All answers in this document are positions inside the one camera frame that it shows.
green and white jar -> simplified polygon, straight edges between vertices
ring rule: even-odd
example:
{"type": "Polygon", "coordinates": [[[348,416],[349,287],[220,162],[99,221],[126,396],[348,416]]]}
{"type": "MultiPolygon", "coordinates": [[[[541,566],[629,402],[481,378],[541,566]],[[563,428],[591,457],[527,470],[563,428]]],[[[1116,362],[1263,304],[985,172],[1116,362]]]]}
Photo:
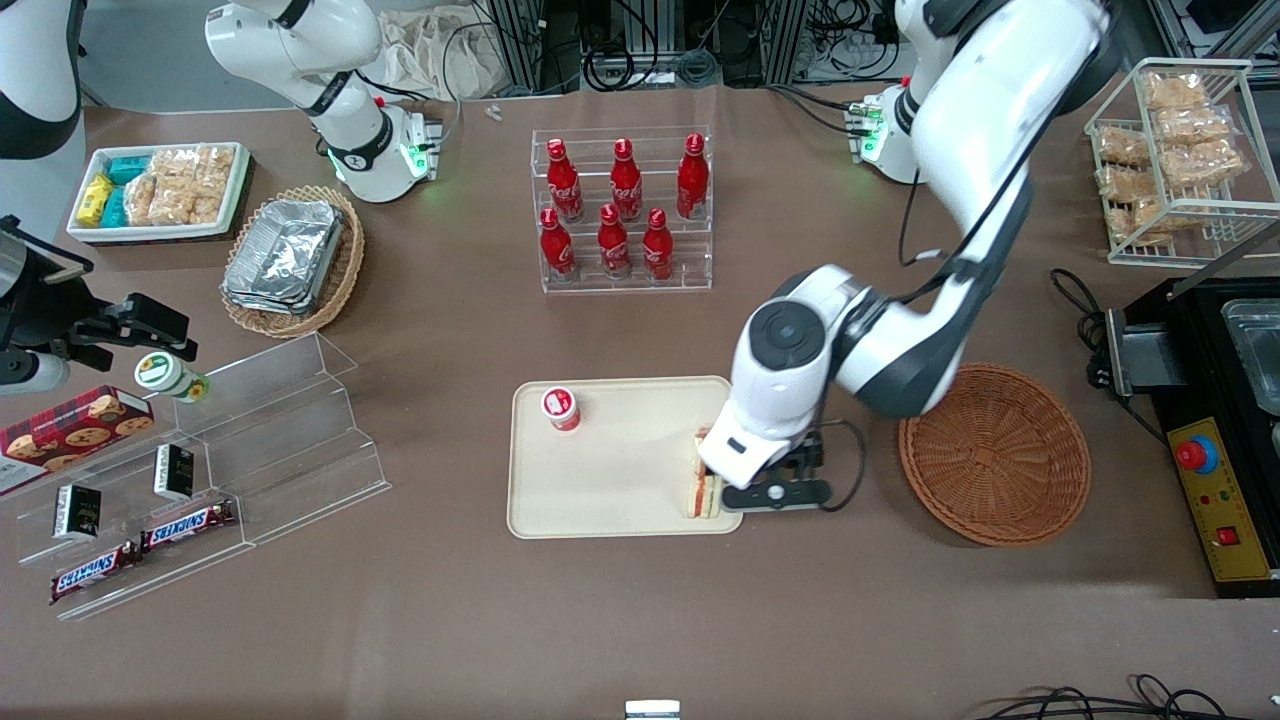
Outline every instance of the green and white jar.
{"type": "Polygon", "coordinates": [[[209,395],[209,378],[168,352],[152,352],[140,360],[133,369],[133,379],[151,392],[173,396],[178,402],[198,402],[209,395]]]}

coca-cola bottle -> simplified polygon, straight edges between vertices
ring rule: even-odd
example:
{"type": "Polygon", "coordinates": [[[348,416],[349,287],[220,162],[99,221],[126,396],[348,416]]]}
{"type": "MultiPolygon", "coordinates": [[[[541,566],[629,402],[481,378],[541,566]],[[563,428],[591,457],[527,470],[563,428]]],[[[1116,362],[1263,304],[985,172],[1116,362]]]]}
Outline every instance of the coca-cola bottle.
{"type": "Polygon", "coordinates": [[[552,164],[547,168],[547,184],[552,190],[552,202],[566,223],[576,223],[582,219],[582,184],[577,179],[577,168],[568,159],[564,150],[564,141],[552,138],[547,141],[547,156],[552,164]]]}
{"type": "Polygon", "coordinates": [[[676,173],[676,213],[686,220],[707,219],[707,186],[710,169],[707,167],[707,138],[692,133],[685,138],[685,156],[676,173]]]}
{"type": "Polygon", "coordinates": [[[613,204],[618,206],[618,218],[623,223],[640,218],[644,205],[640,190],[640,168],[631,156],[631,141],[620,137],[613,143],[613,170],[609,173],[613,186],[613,204]]]}
{"type": "Polygon", "coordinates": [[[625,281],[631,277],[631,258],[627,256],[627,229],[618,222],[618,209],[612,202],[600,208],[600,260],[609,279],[625,281]]]}
{"type": "Polygon", "coordinates": [[[543,225],[543,258],[550,269],[552,282],[567,283],[577,279],[577,263],[573,261],[573,242],[559,224],[559,215],[553,208],[543,210],[539,218],[543,225]]]}
{"type": "Polygon", "coordinates": [[[664,283],[671,279],[671,231],[667,229],[667,214],[662,208],[649,210],[649,229],[644,232],[644,268],[649,282],[664,283]]]}

brown table surface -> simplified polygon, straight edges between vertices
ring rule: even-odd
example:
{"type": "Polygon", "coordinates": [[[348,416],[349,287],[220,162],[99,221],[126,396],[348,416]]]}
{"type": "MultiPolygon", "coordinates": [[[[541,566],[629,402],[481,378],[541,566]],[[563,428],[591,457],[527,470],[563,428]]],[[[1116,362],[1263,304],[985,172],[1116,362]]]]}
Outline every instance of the brown table surface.
{"type": "MultiPolygon", "coordinates": [[[[675,697],[694,719],[960,719],[1032,685],[1130,697],[1126,675],[1138,671],[1210,692],[1235,714],[1274,714],[1280,610],[1211,600],[1167,450],[1085,384],[1076,311],[1046,277],[1075,270],[1119,306],[1167,274],[1102,259],[1085,113],[1057,120],[1033,155],[1037,200],[966,359],[1016,368],[1070,407],[1093,489],[1057,541],[984,550],[923,510],[897,465],[895,424],[842,392],[829,411],[868,428],[872,455],[841,514],[748,515],[716,537],[512,537],[507,446],[521,383],[727,375],[742,322],[792,273],[838,263],[900,292],[929,269],[895,260],[906,187],[852,165],[837,133],[768,92],[580,92],[502,106],[502,123],[467,106],[438,182],[389,205],[357,202],[369,250],[325,333],[361,364],[346,382],[392,492],[83,623],[55,620],[47,578],[19,571],[10,551],[0,564],[5,717],[588,719],[675,697]],[[545,299],[531,131],[684,123],[714,132],[714,288],[545,299]]],[[[259,161],[251,206],[335,183],[297,111],[87,118],[91,149],[243,142],[259,161]]],[[[920,192],[911,251],[957,234],[920,192]]],[[[196,366],[214,369],[273,345],[221,307],[227,251],[91,251],[90,283],[105,299],[142,291],[189,314],[196,366]]],[[[0,421],[104,379],[129,387],[140,356],[118,351],[105,378],[77,369],[59,396],[5,398],[0,421]]],[[[837,492],[854,460],[850,446],[832,448],[837,492]]]]}

emergency stop button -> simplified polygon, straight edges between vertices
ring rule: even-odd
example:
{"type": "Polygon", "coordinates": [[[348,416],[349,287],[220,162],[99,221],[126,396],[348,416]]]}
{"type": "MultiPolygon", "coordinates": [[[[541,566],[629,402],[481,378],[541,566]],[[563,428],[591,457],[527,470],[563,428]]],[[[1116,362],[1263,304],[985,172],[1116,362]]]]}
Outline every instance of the emergency stop button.
{"type": "Polygon", "coordinates": [[[1174,448],[1178,466],[1199,475],[1207,475],[1217,469],[1217,446],[1204,436],[1192,436],[1174,448]]]}

wicker basket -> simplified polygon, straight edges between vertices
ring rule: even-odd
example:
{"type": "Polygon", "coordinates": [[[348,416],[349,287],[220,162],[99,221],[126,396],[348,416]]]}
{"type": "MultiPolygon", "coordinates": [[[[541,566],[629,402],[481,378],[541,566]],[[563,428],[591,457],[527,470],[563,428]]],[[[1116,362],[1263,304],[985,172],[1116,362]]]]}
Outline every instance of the wicker basket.
{"type": "Polygon", "coordinates": [[[1089,450],[1071,414],[998,365],[961,366],[937,407],[901,423],[897,448],[929,512],[982,544],[1048,542],[1089,495],[1089,450]]]}
{"type": "MultiPolygon", "coordinates": [[[[356,209],[351,206],[351,202],[328,187],[307,186],[285,190],[271,200],[268,200],[268,202],[273,200],[301,200],[303,202],[324,200],[346,213],[346,224],[342,228],[342,236],[338,238],[339,245],[337,252],[334,252],[333,264],[329,266],[329,275],[325,278],[324,288],[320,291],[317,307],[310,315],[285,315],[283,313],[251,310],[241,307],[228,300],[227,296],[223,296],[223,305],[227,306],[227,313],[230,314],[232,320],[236,320],[237,325],[274,338],[287,340],[319,331],[333,322],[338,316],[338,313],[342,311],[343,305],[351,297],[351,291],[356,287],[360,263],[365,258],[365,232],[360,227],[360,218],[356,215],[356,209]]],[[[236,245],[232,246],[230,258],[227,259],[228,266],[236,260],[236,254],[239,252],[248,228],[265,206],[266,202],[260,205],[244,220],[239,234],[236,236],[236,245]]]]}

